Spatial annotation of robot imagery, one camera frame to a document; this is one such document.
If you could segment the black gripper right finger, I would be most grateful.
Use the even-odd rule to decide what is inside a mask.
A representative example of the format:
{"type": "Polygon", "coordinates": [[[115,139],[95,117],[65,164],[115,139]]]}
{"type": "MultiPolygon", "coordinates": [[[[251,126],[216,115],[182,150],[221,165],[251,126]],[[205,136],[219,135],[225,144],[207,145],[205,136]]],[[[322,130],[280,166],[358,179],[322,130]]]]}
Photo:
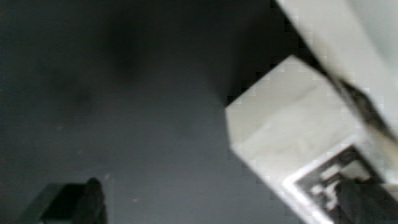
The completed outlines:
{"type": "Polygon", "coordinates": [[[398,200],[379,184],[346,179],[337,191],[353,224],[398,224],[398,200]]]}

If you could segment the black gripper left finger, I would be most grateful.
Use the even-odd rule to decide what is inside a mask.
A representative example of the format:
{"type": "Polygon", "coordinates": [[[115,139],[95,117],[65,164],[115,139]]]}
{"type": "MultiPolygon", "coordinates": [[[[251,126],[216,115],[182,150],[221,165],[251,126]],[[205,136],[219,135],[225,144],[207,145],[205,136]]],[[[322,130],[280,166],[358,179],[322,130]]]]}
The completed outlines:
{"type": "Polygon", "coordinates": [[[47,185],[20,216],[20,224],[109,224],[102,182],[47,185]]]}

